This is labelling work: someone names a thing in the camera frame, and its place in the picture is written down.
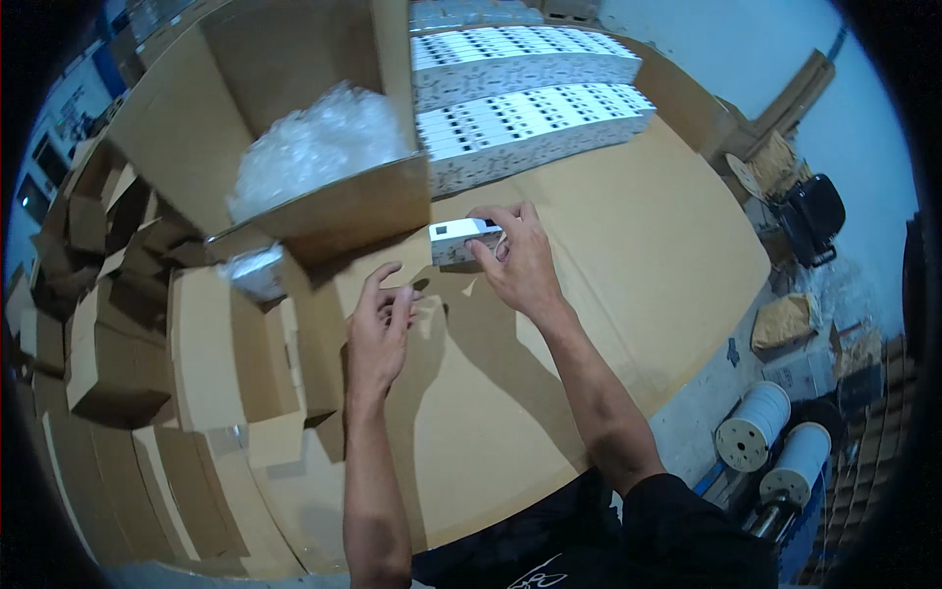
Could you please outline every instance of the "right hand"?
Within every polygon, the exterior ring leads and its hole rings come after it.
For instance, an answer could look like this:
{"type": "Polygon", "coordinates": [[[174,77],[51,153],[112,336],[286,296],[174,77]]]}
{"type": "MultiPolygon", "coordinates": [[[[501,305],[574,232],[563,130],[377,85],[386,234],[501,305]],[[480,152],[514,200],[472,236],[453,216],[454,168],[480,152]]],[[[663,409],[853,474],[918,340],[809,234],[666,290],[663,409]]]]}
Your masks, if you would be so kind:
{"type": "Polygon", "coordinates": [[[477,239],[465,244],[501,301],[538,327],[565,309],[549,238],[533,203],[479,206],[467,216],[490,219],[507,235],[494,253],[477,239]]]}

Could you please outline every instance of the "left hand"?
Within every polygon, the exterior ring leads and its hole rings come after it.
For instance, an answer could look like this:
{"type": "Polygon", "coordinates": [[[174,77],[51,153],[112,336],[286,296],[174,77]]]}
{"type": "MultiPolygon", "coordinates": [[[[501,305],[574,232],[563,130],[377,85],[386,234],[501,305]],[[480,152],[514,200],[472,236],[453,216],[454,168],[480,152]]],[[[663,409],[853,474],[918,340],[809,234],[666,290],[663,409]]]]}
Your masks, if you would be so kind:
{"type": "Polygon", "coordinates": [[[414,304],[422,293],[410,285],[380,288],[402,264],[387,262],[364,284],[360,302],[347,318],[348,401],[351,406],[382,402],[406,360],[406,331],[415,317],[414,304]]]}

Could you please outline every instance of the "hand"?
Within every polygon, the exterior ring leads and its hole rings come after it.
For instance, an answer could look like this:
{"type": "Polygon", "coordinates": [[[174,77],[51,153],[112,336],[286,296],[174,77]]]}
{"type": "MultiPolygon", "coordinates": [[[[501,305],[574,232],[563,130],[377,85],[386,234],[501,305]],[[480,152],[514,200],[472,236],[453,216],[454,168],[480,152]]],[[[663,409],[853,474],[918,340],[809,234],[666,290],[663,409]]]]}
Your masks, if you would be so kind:
{"type": "Polygon", "coordinates": [[[388,262],[370,274],[360,302],[347,318],[348,397],[356,406],[382,402],[406,360],[406,331],[415,318],[422,293],[405,285],[380,288],[402,264],[388,262]]]}
{"type": "Polygon", "coordinates": [[[565,309],[549,238],[533,203],[524,201],[508,208],[479,206],[467,216],[490,219],[507,235],[493,254],[477,239],[469,239],[465,245],[484,268],[487,281],[501,301],[529,317],[537,327],[565,309]]]}

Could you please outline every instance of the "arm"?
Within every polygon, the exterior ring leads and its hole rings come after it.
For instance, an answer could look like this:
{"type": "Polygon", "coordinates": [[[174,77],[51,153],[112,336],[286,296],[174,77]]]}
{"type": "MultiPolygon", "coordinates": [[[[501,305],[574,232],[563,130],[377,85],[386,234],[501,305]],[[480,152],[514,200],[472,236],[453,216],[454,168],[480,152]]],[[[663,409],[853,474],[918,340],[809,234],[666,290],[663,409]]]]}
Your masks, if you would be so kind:
{"type": "Polygon", "coordinates": [[[389,263],[365,281],[347,319],[347,479],[344,551],[351,587],[408,587],[412,546],[386,434],[386,392],[402,371],[413,318],[410,286],[380,289],[401,265],[389,263]]]}
{"type": "Polygon", "coordinates": [[[540,330],[582,441],[612,488],[624,497],[638,481],[665,472],[647,420],[562,296],[549,239],[533,204],[486,206],[468,216],[496,221],[507,234],[494,254],[476,240],[467,247],[497,296],[540,330]]]}

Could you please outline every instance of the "small white box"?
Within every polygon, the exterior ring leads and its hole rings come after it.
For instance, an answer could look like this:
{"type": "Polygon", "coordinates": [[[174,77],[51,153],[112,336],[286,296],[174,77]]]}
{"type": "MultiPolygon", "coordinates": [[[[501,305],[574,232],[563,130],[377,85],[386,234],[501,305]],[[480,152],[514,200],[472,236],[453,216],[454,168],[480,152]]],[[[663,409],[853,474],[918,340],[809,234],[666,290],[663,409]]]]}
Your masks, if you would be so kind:
{"type": "Polygon", "coordinates": [[[457,219],[429,225],[431,241],[431,264],[450,266],[469,262],[474,256],[464,247],[464,243],[476,238],[493,252],[504,230],[491,220],[457,219]]]}

